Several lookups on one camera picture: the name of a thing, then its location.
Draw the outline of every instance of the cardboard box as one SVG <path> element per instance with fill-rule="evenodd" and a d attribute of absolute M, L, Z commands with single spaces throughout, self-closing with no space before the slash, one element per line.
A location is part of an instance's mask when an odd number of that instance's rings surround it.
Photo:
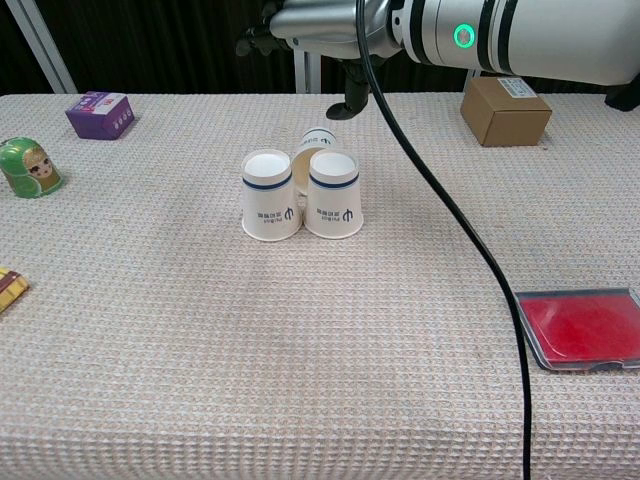
<path fill-rule="evenodd" d="M 537 145 L 551 118 L 551 108 L 518 77 L 472 79 L 460 112 L 485 147 Z"/>
<path fill-rule="evenodd" d="M 133 121 L 124 93 L 87 92 L 65 112 L 80 138 L 115 140 Z"/>

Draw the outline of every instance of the black curtain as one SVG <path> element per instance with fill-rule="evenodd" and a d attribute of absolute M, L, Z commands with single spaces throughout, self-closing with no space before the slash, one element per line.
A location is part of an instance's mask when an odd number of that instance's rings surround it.
<path fill-rule="evenodd" d="M 235 55 L 236 37 L 259 22 L 262 4 L 262 0 L 37 0 L 81 92 L 292 93 L 291 52 Z M 5 2 L 0 13 L 1 91 L 50 92 Z M 385 91 L 461 91 L 466 70 L 419 65 L 402 52 L 387 60 L 378 75 Z M 572 82 L 527 81 L 541 93 L 604 91 Z M 339 62 L 323 59 L 322 90 L 344 92 Z"/>
<path fill-rule="evenodd" d="M 51 93 L 47 77 L 31 52 L 6 2 L 0 2 L 0 95 Z"/>
<path fill-rule="evenodd" d="M 294 92 L 293 54 L 236 57 L 259 0 L 38 0 L 79 91 Z"/>

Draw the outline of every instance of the small purple box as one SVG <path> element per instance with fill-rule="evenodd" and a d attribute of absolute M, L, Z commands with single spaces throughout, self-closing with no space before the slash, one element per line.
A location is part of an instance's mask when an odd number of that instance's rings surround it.
<path fill-rule="evenodd" d="M 133 121 L 124 93 L 87 92 L 65 112 L 80 138 L 115 140 Z"/>

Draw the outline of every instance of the brown cardboard box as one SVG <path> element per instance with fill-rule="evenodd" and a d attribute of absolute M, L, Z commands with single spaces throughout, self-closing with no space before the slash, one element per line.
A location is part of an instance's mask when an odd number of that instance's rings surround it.
<path fill-rule="evenodd" d="M 551 108 L 518 77 L 476 77 L 460 108 L 485 147 L 537 145 Z"/>

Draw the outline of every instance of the matryoshka doll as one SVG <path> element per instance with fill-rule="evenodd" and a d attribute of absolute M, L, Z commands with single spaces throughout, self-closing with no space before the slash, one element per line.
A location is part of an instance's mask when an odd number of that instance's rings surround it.
<path fill-rule="evenodd" d="M 0 145 L 0 170 L 14 193 L 22 198 L 38 198 L 56 191 L 62 178 L 37 142 L 16 137 Z"/>

